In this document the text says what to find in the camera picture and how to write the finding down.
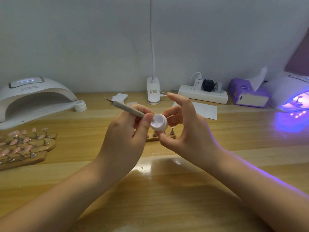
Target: socket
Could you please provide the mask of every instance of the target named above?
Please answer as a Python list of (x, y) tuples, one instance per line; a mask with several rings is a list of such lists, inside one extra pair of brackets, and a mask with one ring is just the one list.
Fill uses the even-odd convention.
[(218, 94), (215, 92), (207, 92), (204, 90), (195, 90), (193, 89), (193, 86), (189, 85), (181, 85), (178, 94), (187, 98), (222, 104), (226, 104), (228, 100), (228, 96), (225, 90), (223, 91), (223, 93)]

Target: open gel jar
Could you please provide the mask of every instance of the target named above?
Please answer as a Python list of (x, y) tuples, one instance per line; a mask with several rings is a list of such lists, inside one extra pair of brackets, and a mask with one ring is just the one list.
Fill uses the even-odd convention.
[(155, 114), (150, 126), (154, 131), (164, 132), (168, 128), (168, 121), (166, 120), (166, 117), (164, 115)]

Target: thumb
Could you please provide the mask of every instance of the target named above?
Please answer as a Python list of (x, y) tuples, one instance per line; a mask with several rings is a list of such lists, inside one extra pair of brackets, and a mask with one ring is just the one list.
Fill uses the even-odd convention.
[(172, 150), (173, 152), (178, 152), (179, 148), (179, 142), (178, 140), (168, 137), (164, 132), (162, 131), (156, 131), (157, 136), (159, 137), (159, 141), (162, 146)]
[(135, 131), (133, 139), (143, 140), (143, 142), (145, 142), (153, 116), (153, 113), (147, 113), (144, 115), (144, 117), (138, 123), (138, 127)]

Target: purple tissue package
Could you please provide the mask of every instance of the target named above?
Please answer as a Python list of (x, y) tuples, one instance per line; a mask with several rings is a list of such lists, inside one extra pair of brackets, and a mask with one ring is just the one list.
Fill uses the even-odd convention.
[(269, 93), (260, 86), (253, 90), (250, 81), (234, 78), (227, 89), (236, 105), (264, 108), (270, 98)]

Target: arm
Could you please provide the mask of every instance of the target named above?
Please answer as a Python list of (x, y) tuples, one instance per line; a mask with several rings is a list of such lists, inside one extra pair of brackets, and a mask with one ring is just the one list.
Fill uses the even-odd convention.
[(177, 140), (157, 132), (162, 145), (221, 181), (275, 231), (309, 231), (308, 195), (224, 150), (188, 98), (168, 97), (179, 106), (163, 115), (170, 126), (183, 123), (183, 132)]
[(146, 135), (153, 118), (147, 107), (133, 107), (147, 114), (140, 120), (122, 112), (109, 125), (102, 148), (92, 162), (49, 191), (1, 218), (0, 230), (66, 231), (93, 201), (129, 173), (144, 150)]

